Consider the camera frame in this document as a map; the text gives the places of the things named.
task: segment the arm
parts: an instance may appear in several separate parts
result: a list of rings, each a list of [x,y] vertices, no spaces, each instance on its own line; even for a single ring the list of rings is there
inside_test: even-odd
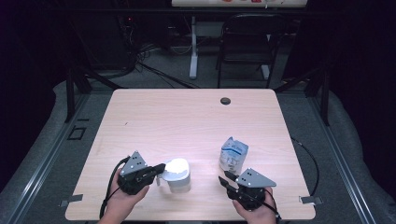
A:
[[[268,192],[265,192],[265,202],[273,207],[275,206],[272,197]],[[233,200],[233,206],[235,207],[236,212],[243,217],[248,224],[276,224],[274,212],[264,205],[254,211],[248,211],[245,210],[237,200]]]
[[[119,169],[114,175],[111,183],[110,192],[114,192],[119,188],[117,180],[119,179]],[[107,208],[103,217],[99,220],[100,224],[120,224],[134,209],[134,206],[140,202],[149,191],[149,186],[142,188],[136,195],[128,195],[118,189],[107,202]]]

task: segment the black chair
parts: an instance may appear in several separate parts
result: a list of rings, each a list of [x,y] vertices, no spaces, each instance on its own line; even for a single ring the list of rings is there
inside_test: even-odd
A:
[[[279,43],[288,24],[283,16],[272,14],[238,14],[224,22],[216,65],[218,88],[223,63],[257,64],[258,69],[268,65],[270,73],[265,87],[269,88]]]

